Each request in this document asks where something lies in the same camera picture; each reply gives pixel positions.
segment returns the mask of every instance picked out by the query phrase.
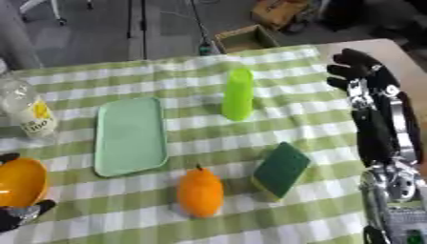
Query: cardboard box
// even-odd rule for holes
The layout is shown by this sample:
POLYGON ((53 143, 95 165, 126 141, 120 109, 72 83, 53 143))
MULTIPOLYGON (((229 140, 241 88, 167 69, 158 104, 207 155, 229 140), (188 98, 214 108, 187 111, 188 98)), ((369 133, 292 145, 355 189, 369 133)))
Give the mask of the cardboard box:
POLYGON ((255 5, 251 17, 255 22, 277 31, 307 8, 308 3, 308 0, 263 0, 255 5))
POLYGON ((222 53, 279 47, 272 36, 259 25, 222 32, 215 39, 222 53))

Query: plastic bottle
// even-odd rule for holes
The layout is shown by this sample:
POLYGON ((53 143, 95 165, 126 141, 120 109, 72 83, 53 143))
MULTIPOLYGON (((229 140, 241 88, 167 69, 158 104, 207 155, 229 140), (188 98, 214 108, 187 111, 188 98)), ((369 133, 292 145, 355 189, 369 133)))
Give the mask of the plastic bottle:
POLYGON ((58 122, 29 83, 8 71, 0 59, 0 107, 31 138, 52 138, 58 122))

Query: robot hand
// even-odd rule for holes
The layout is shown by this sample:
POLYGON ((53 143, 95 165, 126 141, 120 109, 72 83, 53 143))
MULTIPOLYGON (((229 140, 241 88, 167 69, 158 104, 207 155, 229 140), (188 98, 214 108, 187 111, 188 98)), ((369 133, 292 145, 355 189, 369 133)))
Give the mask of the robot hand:
POLYGON ((366 53, 347 49, 334 61, 327 81, 350 98, 358 152, 367 168, 359 186, 368 222, 365 243, 427 243, 427 184, 417 170, 422 146, 409 97, 366 53))
POLYGON ((369 167, 373 160, 387 162, 396 152, 404 154, 412 164, 421 162, 419 127, 410 99, 399 90, 390 71, 370 55, 350 49, 334 55, 334 61, 336 64, 327 67, 333 75, 327 82, 351 98, 359 155, 365 166, 369 167), (404 124, 398 124, 398 120, 404 120, 404 124), (406 135, 398 134, 396 125, 406 135))
MULTIPOLYGON (((19 153, 7 153, 0 155, 0 164, 8 163, 19 157, 19 153)), ((0 207, 0 233, 11 231, 24 225, 41 214, 44 214, 55 206, 52 200, 43 200, 35 205, 25 208, 15 208, 8 206, 0 207)))

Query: bottle label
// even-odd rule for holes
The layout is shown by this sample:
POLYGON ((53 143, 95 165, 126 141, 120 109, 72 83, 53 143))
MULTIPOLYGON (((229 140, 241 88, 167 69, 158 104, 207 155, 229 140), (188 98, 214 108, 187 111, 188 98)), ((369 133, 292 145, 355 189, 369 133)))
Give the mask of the bottle label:
POLYGON ((37 97, 35 102, 14 117, 30 137, 43 137, 55 131, 57 120, 46 103, 37 97))

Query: bottle cap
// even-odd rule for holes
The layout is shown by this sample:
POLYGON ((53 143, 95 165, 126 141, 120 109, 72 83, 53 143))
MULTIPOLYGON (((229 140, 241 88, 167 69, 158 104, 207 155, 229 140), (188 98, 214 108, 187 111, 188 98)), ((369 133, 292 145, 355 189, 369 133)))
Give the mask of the bottle cap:
POLYGON ((8 65, 6 64, 5 60, 0 58, 0 74, 5 73, 8 71, 8 65))

